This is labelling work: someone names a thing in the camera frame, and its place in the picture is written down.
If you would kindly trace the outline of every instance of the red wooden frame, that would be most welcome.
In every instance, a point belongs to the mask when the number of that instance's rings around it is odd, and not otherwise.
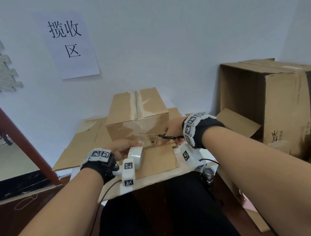
[[[35,165],[49,178],[53,184],[62,184],[58,176],[49,164],[43,159],[43,157],[37,152],[32,144],[26,139],[26,137],[20,132],[10,118],[0,108],[0,132],[1,134],[7,134],[11,139],[20,147],[20,149],[35,163]]]

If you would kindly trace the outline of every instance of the scissors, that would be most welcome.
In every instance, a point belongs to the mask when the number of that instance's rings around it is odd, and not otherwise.
[[[159,136],[159,137],[161,137],[161,138],[163,138],[163,139],[178,139],[178,138],[184,138],[183,137],[183,135],[180,135],[180,136],[178,136],[178,137],[173,137],[173,136],[165,136],[165,134],[163,134],[163,135],[156,135],[156,134],[150,134],[150,133],[140,133],[140,134],[148,134],[148,135],[155,135],[155,136]]]

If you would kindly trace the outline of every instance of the person's left arm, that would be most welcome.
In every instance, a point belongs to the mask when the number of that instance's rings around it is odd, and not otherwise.
[[[127,157],[136,141],[119,139],[105,147],[116,161]],[[90,168],[82,169],[23,229],[20,236],[84,236],[93,218],[104,181]]]

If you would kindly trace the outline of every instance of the forearm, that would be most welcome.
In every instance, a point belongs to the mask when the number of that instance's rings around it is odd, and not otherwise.
[[[280,235],[309,232],[310,164],[218,126],[202,143]]]
[[[84,236],[103,184],[98,172],[84,168],[32,219],[20,236]]]

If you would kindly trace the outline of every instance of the pink object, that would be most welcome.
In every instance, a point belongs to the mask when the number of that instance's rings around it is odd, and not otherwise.
[[[241,194],[241,205],[243,208],[245,209],[249,209],[249,210],[252,210],[252,211],[255,211],[255,212],[258,212],[256,210],[256,208],[254,207],[254,205],[251,203],[251,201],[245,196],[244,193],[242,193],[241,190],[239,190],[239,193]]]

